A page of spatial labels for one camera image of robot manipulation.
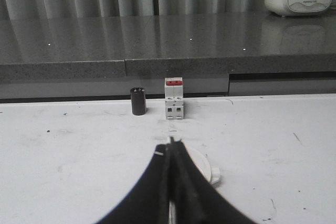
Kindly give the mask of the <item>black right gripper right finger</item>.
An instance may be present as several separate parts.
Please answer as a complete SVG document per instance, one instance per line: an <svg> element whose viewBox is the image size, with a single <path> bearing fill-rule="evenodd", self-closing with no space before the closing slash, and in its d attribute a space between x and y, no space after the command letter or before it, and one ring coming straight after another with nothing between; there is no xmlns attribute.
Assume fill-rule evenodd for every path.
<svg viewBox="0 0 336 224"><path fill-rule="evenodd" d="M183 142L172 142L170 154L170 194L176 223L254 223L204 178Z"/></svg>

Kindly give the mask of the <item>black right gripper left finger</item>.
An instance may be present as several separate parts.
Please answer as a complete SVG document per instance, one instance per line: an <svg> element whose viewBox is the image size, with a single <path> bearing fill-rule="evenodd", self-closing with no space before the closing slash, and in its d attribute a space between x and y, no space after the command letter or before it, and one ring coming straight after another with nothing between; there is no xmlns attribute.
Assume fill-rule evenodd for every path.
<svg viewBox="0 0 336 224"><path fill-rule="evenodd" d="M170 156L167 146L155 147L152 159L134 187L98 223L168 223Z"/></svg>

